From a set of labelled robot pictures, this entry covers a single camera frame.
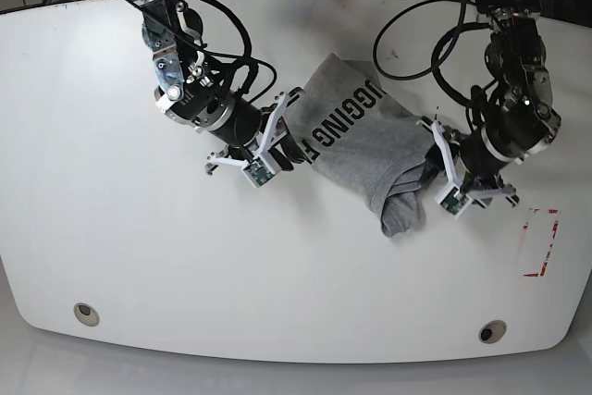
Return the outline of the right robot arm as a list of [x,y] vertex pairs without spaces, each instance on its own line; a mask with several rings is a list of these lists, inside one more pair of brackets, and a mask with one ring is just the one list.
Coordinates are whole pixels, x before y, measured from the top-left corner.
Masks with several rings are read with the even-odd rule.
[[151,50],[157,86],[155,104],[169,119],[224,143],[207,157],[207,175],[221,166],[236,167],[255,187],[282,171],[292,171],[307,156],[284,119],[295,93],[280,93],[258,108],[248,98],[265,61],[253,56],[249,33],[240,19],[217,0],[198,0],[229,19],[242,50],[209,50],[204,23],[186,0],[124,0],[142,13],[142,38]]

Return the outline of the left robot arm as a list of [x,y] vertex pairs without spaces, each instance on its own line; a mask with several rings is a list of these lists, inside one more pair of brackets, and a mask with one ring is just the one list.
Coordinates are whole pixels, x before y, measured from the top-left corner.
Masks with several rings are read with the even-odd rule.
[[[459,2],[458,23],[438,40],[427,69],[404,76],[379,70],[390,80],[432,75],[439,88],[464,108],[467,134],[436,119],[421,121],[436,145],[429,159],[447,178],[436,201],[454,217],[472,204],[486,207],[499,196],[517,205],[517,191],[502,179],[501,170],[546,150],[561,128],[561,116],[553,107],[547,51],[537,30],[539,1]],[[481,30],[490,32],[484,58],[492,81],[473,86],[470,96],[464,96],[444,79],[440,68],[463,33]]]

